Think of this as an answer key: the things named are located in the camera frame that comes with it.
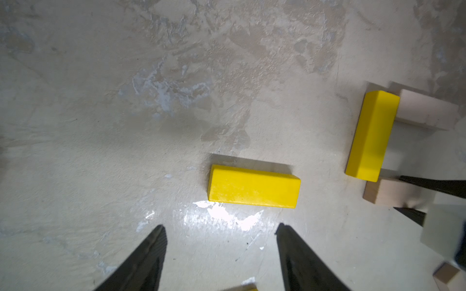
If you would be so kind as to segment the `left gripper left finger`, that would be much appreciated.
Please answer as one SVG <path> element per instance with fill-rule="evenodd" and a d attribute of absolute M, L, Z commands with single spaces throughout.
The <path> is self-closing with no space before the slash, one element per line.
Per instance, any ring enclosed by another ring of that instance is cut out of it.
<path fill-rule="evenodd" d="M 158 290 L 167 250 L 167 235 L 158 225 L 130 256 L 95 290 L 156 291 Z"/>

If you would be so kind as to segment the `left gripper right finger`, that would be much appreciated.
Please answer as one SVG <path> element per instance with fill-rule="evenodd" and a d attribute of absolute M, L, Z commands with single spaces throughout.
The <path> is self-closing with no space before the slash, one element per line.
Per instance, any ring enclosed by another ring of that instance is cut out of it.
<path fill-rule="evenodd" d="M 349 291 L 291 226 L 279 224 L 275 235 L 285 290 Z"/>

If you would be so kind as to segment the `wooden block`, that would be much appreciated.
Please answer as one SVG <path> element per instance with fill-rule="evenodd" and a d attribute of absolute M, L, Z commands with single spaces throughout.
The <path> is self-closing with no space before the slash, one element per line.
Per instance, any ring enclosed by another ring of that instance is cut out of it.
<path fill-rule="evenodd" d="M 436 192 L 396 179 L 367 182 L 363 199 L 375 205 L 423 209 L 434 201 Z"/>
<path fill-rule="evenodd" d="M 466 291 L 466 273 L 449 263 L 443 263 L 433 278 L 440 291 Z"/>
<path fill-rule="evenodd" d="M 402 89 L 396 121 L 435 130 L 453 130 L 459 106 L 421 93 Z"/>

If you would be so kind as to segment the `yellow block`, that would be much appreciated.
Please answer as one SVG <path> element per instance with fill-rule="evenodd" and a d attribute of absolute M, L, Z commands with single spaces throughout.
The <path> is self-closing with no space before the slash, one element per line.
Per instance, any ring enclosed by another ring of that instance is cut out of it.
<path fill-rule="evenodd" d="M 294 175 L 213 165 L 208 183 L 210 202 L 294 209 L 301 180 Z"/>
<path fill-rule="evenodd" d="M 399 104 L 399 96 L 385 91 L 365 94 L 346 175 L 378 181 Z"/>

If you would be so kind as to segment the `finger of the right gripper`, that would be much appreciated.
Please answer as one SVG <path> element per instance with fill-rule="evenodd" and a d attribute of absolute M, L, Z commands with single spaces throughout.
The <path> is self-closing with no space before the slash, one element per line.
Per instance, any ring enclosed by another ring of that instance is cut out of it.
<path fill-rule="evenodd" d="M 403 214 L 405 217 L 412 220 L 413 222 L 415 222 L 416 224 L 420 225 L 421 227 L 424 226 L 425 218 L 427 215 L 425 212 L 406 207 L 395 207 L 394 209 Z"/>
<path fill-rule="evenodd" d="M 437 180 L 409 176 L 398 177 L 399 181 L 409 183 L 421 188 L 442 192 L 451 196 L 465 199 L 466 198 L 466 181 L 465 180 Z"/>

